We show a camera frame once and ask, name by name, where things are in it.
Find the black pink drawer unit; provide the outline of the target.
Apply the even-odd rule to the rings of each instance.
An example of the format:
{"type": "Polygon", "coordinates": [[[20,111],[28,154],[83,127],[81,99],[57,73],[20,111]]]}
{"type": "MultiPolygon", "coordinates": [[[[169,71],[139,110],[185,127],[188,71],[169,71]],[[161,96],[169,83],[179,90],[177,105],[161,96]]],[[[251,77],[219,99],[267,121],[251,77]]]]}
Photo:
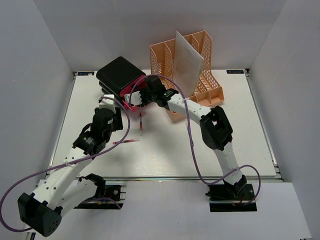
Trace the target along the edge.
{"type": "Polygon", "coordinates": [[[138,67],[134,66],[124,57],[119,56],[99,69],[96,73],[96,78],[99,81],[103,94],[114,95],[125,109],[135,112],[138,108],[128,105],[125,102],[125,95],[129,94],[132,87],[145,75],[138,67]]]}

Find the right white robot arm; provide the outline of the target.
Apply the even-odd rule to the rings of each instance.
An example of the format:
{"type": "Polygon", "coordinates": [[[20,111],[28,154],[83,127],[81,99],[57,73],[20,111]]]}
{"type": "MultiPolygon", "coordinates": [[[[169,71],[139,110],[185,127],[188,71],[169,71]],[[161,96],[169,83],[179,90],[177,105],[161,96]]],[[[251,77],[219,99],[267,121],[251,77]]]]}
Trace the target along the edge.
{"type": "Polygon", "coordinates": [[[213,150],[226,186],[226,195],[236,200],[244,193],[247,179],[236,160],[232,144],[232,126],[222,107],[208,107],[192,101],[179,86],[166,88],[161,82],[162,75],[150,74],[140,79],[145,87],[138,91],[132,90],[127,96],[129,104],[144,107],[157,103],[159,107],[183,114],[187,121],[199,125],[204,144],[213,150]]]}

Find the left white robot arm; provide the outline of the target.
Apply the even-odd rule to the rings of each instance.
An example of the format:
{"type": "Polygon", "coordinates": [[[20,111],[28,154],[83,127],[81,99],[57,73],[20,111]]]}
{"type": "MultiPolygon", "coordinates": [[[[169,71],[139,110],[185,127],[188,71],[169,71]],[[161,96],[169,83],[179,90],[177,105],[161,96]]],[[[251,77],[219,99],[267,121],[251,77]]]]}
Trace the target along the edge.
{"type": "Polygon", "coordinates": [[[89,157],[77,163],[63,163],[32,193],[23,193],[17,200],[20,219],[44,237],[58,228],[64,215],[89,199],[99,200],[106,194],[106,181],[90,173],[70,187],[79,173],[109,142],[111,134],[122,130],[121,109],[95,108],[92,122],[87,124],[72,144],[66,161],[89,157]]]}

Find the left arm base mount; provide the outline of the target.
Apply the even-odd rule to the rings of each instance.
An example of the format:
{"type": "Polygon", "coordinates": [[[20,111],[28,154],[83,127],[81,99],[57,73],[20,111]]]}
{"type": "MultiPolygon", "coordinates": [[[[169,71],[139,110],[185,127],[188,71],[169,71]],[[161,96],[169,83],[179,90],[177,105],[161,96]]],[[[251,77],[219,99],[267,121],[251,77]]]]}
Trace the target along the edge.
{"type": "Polygon", "coordinates": [[[74,209],[86,210],[120,210],[126,198],[126,186],[118,183],[106,183],[106,180],[96,174],[81,176],[78,183],[86,181],[93,182],[95,194],[74,209]]]}

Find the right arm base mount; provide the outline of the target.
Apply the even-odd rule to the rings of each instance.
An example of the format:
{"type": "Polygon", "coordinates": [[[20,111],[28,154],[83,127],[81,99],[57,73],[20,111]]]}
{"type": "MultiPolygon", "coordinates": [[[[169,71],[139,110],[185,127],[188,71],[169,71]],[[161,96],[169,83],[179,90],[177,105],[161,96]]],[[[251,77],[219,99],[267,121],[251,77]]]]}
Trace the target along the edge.
{"type": "Polygon", "coordinates": [[[210,185],[205,194],[209,200],[211,213],[256,212],[255,193],[252,184],[246,184],[238,195],[223,184],[210,185]]]}

